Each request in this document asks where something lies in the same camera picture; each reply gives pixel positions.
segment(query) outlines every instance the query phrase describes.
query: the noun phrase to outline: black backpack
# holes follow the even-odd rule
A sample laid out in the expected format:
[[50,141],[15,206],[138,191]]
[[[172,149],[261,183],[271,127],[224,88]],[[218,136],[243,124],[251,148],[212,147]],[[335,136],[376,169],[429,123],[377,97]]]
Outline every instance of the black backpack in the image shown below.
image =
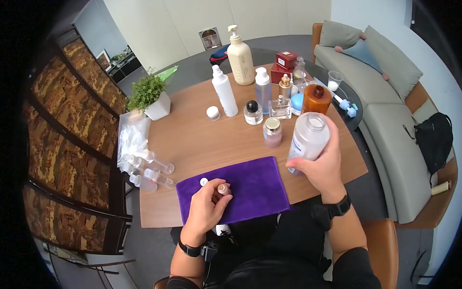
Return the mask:
[[449,116],[437,112],[421,124],[415,125],[415,139],[431,175],[446,165],[452,148],[452,122]]

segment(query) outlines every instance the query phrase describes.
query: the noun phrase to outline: purple towel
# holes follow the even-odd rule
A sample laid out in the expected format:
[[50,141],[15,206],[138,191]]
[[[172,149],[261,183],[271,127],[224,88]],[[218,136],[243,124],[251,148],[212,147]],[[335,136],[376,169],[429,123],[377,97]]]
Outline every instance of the purple towel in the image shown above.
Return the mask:
[[264,157],[225,166],[179,182],[176,191],[180,200],[183,224],[188,219],[191,197],[201,188],[201,178],[222,178],[231,184],[233,199],[228,204],[220,224],[276,214],[290,208],[276,158]]

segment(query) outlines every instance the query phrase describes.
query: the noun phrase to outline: green plant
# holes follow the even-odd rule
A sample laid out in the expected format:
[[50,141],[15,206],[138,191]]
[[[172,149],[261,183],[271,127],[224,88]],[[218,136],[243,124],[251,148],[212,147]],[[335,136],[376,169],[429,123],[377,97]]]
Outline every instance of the green plant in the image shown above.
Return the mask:
[[138,82],[132,84],[133,96],[128,102],[128,111],[136,110],[143,113],[148,106],[159,99],[165,87],[164,81],[154,74],[140,78]]

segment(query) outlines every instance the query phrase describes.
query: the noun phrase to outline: amber plastic bottle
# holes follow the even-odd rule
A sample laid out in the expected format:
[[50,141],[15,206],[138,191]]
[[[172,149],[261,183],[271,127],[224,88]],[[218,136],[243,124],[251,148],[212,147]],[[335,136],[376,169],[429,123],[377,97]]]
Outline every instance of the amber plastic bottle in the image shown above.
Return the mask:
[[310,84],[305,88],[301,114],[305,112],[327,113],[332,94],[330,91],[317,84]]

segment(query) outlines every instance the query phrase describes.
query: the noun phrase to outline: hand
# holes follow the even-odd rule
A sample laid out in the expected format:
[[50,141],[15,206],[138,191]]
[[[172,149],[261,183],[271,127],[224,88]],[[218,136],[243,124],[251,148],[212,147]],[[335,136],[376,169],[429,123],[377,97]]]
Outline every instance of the hand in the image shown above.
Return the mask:
[[339,129],[330,118],[324,117],[329,127],[330,139],[319,157],[316,160],[294,158],[286,163],[286,167],[302,171],[321,192],[324,204],[335,204],[346,194],[340,178]]
[[220,184],[230,187],[223,179],[208,181],[191,198],[189,217],[181,232],[181,242],[189,246],[200,246],[205,242],[205,233],[218,224],[232,195],[223,196],[216,188]]

